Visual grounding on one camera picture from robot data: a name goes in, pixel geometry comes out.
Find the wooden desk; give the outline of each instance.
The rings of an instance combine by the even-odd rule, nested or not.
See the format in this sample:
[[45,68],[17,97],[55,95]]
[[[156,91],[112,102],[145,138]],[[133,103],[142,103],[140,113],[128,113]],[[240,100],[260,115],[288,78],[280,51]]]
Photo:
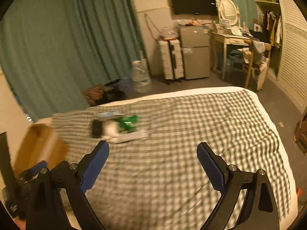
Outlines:
[[226,34],[219,34],[219,33],[212,33],[212,35],[213,35],[213,40],[214,40],[214,42],[213,42],[213,49],[215,51],[215,63],[214,63],[213,70],[215,71],[217,69],[217,66],[218,66],[218,57],[217,57],[217,51],[216,51],[216,43],[217,42],[221,42],[221,43],[224,44],[224,48],[223,48],[224,59],[223,59],[222,79],[225,79],[225,74],[226,74],[225,65],[226,65],[226,58],[227,58],[227,45],[228,44],[233,44],[233,45],[248,46],[248,44],[246,44],[244,42],[244,40],[250,40],[250,38],[244,37],[244,36],[226,35]]

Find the wardrobe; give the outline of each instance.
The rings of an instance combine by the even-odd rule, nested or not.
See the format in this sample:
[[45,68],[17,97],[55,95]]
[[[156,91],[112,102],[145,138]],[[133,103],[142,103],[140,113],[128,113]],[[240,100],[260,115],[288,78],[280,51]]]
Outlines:
[[307,106],[307,22],[293,0],[265,3],[256,0],[258,14],[281,13],[282,41],[271,60],[268,78],[303,112]]

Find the television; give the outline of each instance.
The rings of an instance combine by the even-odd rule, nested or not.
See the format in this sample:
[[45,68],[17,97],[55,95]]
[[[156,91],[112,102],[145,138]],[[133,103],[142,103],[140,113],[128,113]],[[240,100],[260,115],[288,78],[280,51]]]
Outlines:
[[175,15],[194,14],[217,16],[215,0],[171,0]]

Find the plastic bag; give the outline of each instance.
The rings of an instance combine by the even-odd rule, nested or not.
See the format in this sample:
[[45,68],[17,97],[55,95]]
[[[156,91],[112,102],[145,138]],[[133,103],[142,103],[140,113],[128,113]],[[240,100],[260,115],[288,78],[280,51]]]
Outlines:
[[191,48],[185,47],[185,48],[182,48],[182,53],[191,54],[191,53],[193,53],[193,50]]
[[177,38],[178,34],[174,30],[168,30],[167,27],[164,27],[161,31],[161,36],[165,39]]
[[182,20],[176,20],[179,25],[185,26],[186,23]]

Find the bed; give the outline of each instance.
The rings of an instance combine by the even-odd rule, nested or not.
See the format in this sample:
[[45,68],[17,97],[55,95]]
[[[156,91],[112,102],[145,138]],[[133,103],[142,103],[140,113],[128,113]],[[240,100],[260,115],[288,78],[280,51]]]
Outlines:
[[[202,141],[241,170],[267,170],[281,230],[297,216],[295,180],[287,153],[255,93],[240,87],[215,87],[155,94],[55,114],[52,122],[44,119],[39,123],[51,123],[71,146],[67,161],[79,162],[99,141],[90,138],[93,112],[114,109],[139,115],[139,127],[147,128],[150,136],[110,145],[105,166],[86,192],[108,230],[199,229],[220,197],[196,157],[197,144]],[[262,144],[246,148],[258,139]],[[244,192],[228,228],[235,223],[243,197]]]

